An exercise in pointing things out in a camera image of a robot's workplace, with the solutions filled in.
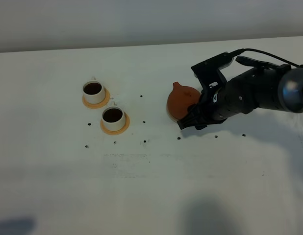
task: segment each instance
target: robotic arm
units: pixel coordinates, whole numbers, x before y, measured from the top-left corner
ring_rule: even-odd
[[[244,51],[255,51],[282,60],[275,65],[239,56]],[[221,69],[229,66],[234,57],[244,66],[253,67],[226,81]],[[303,112],[303,65],[297,65],[275,55],[256,49],[240,49],[222,53],[191,68],[202,85],[197,104],[177,123],[180,129],[195,126],[197,130],[211,124],[221,124],[238,113],[248,114],[256,108]]]

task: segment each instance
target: white cup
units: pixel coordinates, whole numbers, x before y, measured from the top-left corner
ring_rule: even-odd
[[[106,92],[104,86],[99,81],[91,80],[84,84],[83,95],[88,103],[98,104],[105,99]]]
[[[101,119],[103,125],[109,131],[119,131],[126,124],[125,113],[115,105],[106,108],[102,113]]]

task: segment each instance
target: wall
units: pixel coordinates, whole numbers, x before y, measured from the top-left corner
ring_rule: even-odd
[[[0,51],[303,35],[303,0],[0,0]]]

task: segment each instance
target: table surface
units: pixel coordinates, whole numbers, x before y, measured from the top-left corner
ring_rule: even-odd
[[[303,114],[201,131],[166,114],[174,82],[201,89],[192,65],[244,47],[303,64],[303,37],[0,53],[0,233],[302,235]],[[121,135],[82,104],[92,76],[130,117]]]

